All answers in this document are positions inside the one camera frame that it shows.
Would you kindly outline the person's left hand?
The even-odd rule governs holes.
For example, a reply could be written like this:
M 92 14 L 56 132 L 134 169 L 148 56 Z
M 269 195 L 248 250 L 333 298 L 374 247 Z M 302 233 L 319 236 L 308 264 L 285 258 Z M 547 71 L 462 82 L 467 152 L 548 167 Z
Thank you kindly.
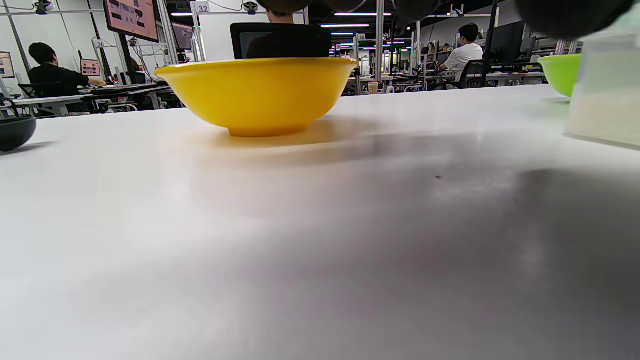
M 295 13 L 309 6 L 311 0 L 256 0 L 275 13 Z M 352 13 L 367 0 L 323 0 L 337 12 Z M 405 21 L 416 22 L 432 15 L 442 0 L 391 0 L 396 14 Z M 636 0 L 513 0 L 522 21 L 533 32 L 558 40 L 577 40 L 596 34 L 630 12 Z

